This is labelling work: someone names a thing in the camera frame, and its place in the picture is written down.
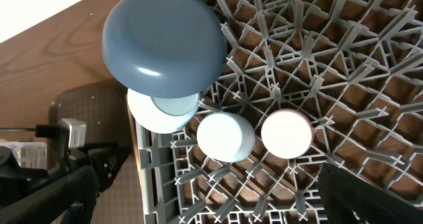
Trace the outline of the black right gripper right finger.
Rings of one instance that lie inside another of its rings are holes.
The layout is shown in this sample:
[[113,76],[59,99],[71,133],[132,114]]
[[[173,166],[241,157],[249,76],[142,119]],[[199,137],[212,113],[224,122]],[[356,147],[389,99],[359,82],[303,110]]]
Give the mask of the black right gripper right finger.
[[318,190],[329,223],[422,223],[422,210],[330,163]]

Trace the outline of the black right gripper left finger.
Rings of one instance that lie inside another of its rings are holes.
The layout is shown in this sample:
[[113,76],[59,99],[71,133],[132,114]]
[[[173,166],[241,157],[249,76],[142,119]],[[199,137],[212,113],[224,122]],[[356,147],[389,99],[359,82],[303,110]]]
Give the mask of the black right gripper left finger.
[[2,223],[90,223],[98,182],[94,167],[83,166],[25,198],[1,209]]

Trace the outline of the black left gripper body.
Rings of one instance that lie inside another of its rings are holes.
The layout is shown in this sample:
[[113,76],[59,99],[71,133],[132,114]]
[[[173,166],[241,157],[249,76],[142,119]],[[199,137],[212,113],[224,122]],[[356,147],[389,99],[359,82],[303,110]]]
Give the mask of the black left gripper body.
[[21,167],[11,149],[1,146],[1,203],[13,204],[31,193],[72,172],[57,166],[55,170]]

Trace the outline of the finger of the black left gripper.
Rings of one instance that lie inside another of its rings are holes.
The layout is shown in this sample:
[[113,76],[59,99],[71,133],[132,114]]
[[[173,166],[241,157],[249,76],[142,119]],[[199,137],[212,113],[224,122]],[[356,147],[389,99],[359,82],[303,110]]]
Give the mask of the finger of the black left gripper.
[[94,167],[100,192],[111,187],[130,154],[128,147],[121,147],[118,143],[89,143],[82,151],[86,152]]

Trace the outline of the light blue bowl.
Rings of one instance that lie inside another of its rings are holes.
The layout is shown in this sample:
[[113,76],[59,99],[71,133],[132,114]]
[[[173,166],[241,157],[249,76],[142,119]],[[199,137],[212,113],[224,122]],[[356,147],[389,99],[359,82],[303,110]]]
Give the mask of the light blue bowl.
[[128,89],[128,106],[136,122],[154,133],[174,133],[199,107],[200,93],[180,98],[154,98]]

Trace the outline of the pink plastic cup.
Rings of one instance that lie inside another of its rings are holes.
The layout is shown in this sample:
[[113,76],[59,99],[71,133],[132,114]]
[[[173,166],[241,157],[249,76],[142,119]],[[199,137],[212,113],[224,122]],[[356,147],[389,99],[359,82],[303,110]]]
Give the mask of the pink plastic cup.
[[280,109],[265,119],[260,134],[265,148],[271,154],[282,159],[294,159],[310,148],[314,129],[302,113]]

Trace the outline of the light blue plastic cup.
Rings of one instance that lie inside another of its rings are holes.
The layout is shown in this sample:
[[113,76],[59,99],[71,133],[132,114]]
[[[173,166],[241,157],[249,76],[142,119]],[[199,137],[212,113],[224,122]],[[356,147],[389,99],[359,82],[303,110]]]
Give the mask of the light blue plastic cup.
[[238,114],[215,112],[199,124],[196,139],[209,158],[236,163],[246,159],[255,146],[254,128]]

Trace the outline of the dark blue plate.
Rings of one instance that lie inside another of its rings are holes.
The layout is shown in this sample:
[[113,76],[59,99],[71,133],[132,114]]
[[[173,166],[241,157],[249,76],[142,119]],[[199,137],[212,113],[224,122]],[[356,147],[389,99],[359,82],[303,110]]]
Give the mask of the dark blue plate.
[[223,72],[227,39],[201,0],[121,0],[107,16],[102,58],[125,87],[156,98],[199,93]]

